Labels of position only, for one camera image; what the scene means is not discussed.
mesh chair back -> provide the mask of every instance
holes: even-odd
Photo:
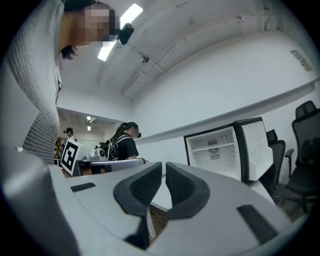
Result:
[[[320,110],[309,100],[295,110],[292,129],[297,143],[297,166],[320,166]]]
[[[286,143],[284,140],[278,140],[278,136],[276,131],[270,130],[266,133],[266,137],[268,140],[268,146],[272,149],[273,155],[273,164],[274,164],[274,173],[272,174],[273,183],[275,185],[279,184],[279,176],[281,171],[282,162],[284,160],[285,151],[286,151]]]

white ceiling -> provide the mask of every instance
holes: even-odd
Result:
[[[129,45],[117,42],[106,62],[97,58],[100,48],[79,49],[78,57],[62,64],[62,79],[76,77],[75,90],[90,93],[93,86],[119,90],[133,99],[173,66],[217,42],[264,31],[270,17],[266,0],[103,0],[119,17],[137,3],[144,11],[132,22],[129,43],[150,58],[142,57]],[[270,29],[277,29],[271,24]]]
[[[78,127],[83,130],[87,130],[86,120],[87,115],[85,113],[78,113],[74,111],[69,111],[65,109],[58,109],[59,121],[63,123],[68,123],[71,128]],[[92,132],[105,132],[108,130],[112,130],[116,124],[111,120],[108,120],[99,116],[91,116],[95,117],[95,122],[91,122],[91,131]]]

fluorescent light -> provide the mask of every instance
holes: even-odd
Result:
[[[112,42],[108,42],[108,46],[102,47],[99,52],[98,59],[105,62],[112,48],[115,46],[115,44],[116,44],[116,41],[112,41]]]
[[[120,18],[120,29],[123,28],[124,24],[131,23],[140,13],[143,12],[144,9],[142,9],[139,5],[134,3],[129,7],[128,10],[125,11],[125,13]],[[115,46],[116,41],[111,42],[104,42],[104,44],[107,44],[107,46],[102,47],[99,54],[98,59],[102,61],[106,61],[108,58],[108,55],[110,54],[112,48]]]
[[[140,13],[143,12],[143,10],[144,9],[142,9],[136,3],[131,5],[120,18],[120,29],[123,28],[124,24],[128,22],[131,23]]]

black office chair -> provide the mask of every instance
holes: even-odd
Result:
[[[278,140],[276,131],[270,130],[266,133],[268,146],[272,149],[273,164],[259,179],[265,190],[269,193],[273,201],[278,204],[286,189],[284,184],[279,184],[279,176],[282,162],[284,160],[286,143]]]
[[[287,198],[308,212],[307,204],[314,203],[320,195],[320,109],[309,100],[295,110],[292,129],[297,143],[296,167],[291,175],[292,153],[289,149],[285,157],[289,161],[289,182],[286,188],[301,198]]]

dark hair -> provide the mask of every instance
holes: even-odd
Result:
[[[68,127],[65,131],[63,131],[64,134],[67,134],[68,132],[71,132],[71,134],[74,134],[74,130],[70,127]]]
[[[124,122],[116,129],[116,132],[111,139],[116,140],[123,131],[130,129],[131,127],[139,128],[135,122]]]
[[[81,11],[88,6],[92,6],[93,4],[102,4],[106,6],[110,11],[113,11],[114,17],[118,18],[115,15],[115,10],[113,10],[108,4],[96,0],[65,0],[64,3],[64,11],[65,12],[76,12]],[[62,58],[72,60],[77,55],[78,48],[73,45],[68,45],[61,50]]]

